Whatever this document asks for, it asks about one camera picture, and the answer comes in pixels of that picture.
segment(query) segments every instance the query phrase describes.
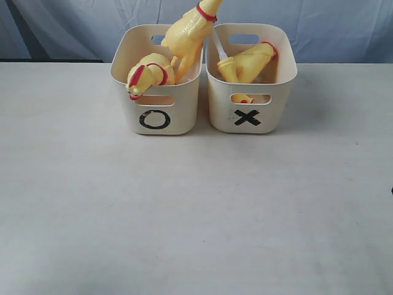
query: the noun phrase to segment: table surface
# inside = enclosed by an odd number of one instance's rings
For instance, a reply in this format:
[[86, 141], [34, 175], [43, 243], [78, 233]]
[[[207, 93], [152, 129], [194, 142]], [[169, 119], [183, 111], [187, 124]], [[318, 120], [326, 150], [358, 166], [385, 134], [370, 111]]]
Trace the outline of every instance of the table surface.
[[299, 65], [277, 130], [137, 135], [109, 64], [0, 63], [0, 294], [393, 294], [393, 65]]

